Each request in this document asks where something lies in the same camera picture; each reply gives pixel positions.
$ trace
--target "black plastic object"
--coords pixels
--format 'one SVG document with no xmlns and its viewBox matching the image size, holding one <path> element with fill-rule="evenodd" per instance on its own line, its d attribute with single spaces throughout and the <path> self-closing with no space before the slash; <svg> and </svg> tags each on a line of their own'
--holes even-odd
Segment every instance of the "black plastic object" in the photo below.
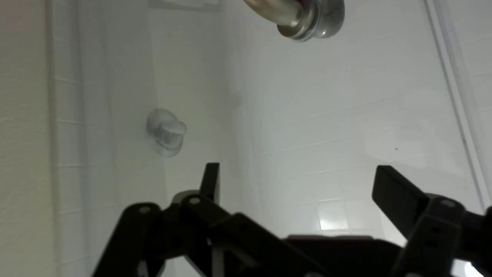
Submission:
<svg viewBox="0 0 492 277">
<path fill-rule="evenodd" d="M 405 237 L 429 203 L 423 191 L 391 166 L 377 168 L 372 200 Z"/>
<path fill-rule="evenodd" d="M 205 277 L 449 277 L 454 259 L 492 273 L 492 214 L 424 194 L 391 166 L 380 166 L 372 197 L 405 234 L 400 248 L 371 237 L 275 237 L 217 202 L 218 163 L 206 166 L 200 191 L 178 194 L 163 211 L 129 206 L 94 277 L 157 277 L 166 260 L 186 257 Z"/>
</svg>

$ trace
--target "chrome shower pipe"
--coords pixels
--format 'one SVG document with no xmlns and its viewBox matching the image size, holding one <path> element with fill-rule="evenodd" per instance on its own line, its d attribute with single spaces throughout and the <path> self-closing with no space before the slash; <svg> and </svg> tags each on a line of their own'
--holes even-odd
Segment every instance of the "chrome shower pipe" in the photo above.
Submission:
<svg viewBox="0 0 492 277">
<path fill-rule="evenodd" d="M 280 34 L 294 40 L 326 39 L 345 20 L 343 0 L 245 0 L 257 14 L 275 23 Z"/>
</svg>

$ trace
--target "bathroom wall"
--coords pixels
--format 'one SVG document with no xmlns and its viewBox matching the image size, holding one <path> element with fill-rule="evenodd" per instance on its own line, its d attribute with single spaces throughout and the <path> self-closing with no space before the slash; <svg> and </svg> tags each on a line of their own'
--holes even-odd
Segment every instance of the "bathroom wall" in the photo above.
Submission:
<svg viewBox="0 0 492 277">
<path fill-rule="evenodd" d="M 57 266 L 91 276 L 119 216 L 99 0 L 52 2 Z"/>
<path fill-rule="evenodd" d="M 458 46 L 457 63 L 469 117 L 474 123 L 481 170 L 492 191 L 492 2 L 448 0 L 449 20 Z"/>
<path fill-rule="evenodd" d="M 346 0 L 341 33 L 294 43 L 226 2 L 245 199 L 280 236 L 403 243 L 372 205 L 377 165 L 480 210 L 424 2 Z"/>
<path fill-rule="evenodd" d="M 152 73 L 148 2 L 99 0 L 103 11 L 103 57 L 120 210 L 135 202 L 166 205 L 163 157 L 146 134 L 159 106 Z"/>
<path fill-rule="evenodd" d="M 149 9 L 149 23 L 157 106 L 172 111 L 188 125 L 182 153 L 163 162 L 166 203 L 177 193 L 197 190 L 205 165 L 220 162 L 220 202 L 229 211 L 243 211 L 222 16 Z M 180 259 L 168 263 L 166 276 L 197 274 Z"/>
<path fill-rule="evenodd" d="M 0 276 L 55 277 L 48 2 L 0 3 Z"/>
</svg>

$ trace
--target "suction cup hook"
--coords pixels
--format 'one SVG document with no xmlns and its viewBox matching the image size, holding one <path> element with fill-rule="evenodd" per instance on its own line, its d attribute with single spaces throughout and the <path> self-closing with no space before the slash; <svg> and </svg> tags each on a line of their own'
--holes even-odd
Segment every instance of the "suction cup hook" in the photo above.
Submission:
<svg viewBox="0 0 492 277">
<path fill-rule="evenodd" d="M 188 131 L 186 125 L 168 110 L 152 111 L 148 117 L 146 130 L 166 157 L 174 157 L 180 153 Z"/>
</svg>

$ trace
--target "metal pipe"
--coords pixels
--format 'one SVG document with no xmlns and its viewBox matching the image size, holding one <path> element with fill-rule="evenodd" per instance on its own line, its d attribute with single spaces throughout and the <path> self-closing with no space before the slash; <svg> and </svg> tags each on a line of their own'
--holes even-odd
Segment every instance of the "metal pipe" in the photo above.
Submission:
<svg viewBox="0 0 492 277">
<path fill-rule="evenodd" d="M 297 26 L 303 6 L 297 0 L 245 0 L 257 14 L 280 26 Z"/>
</svg>

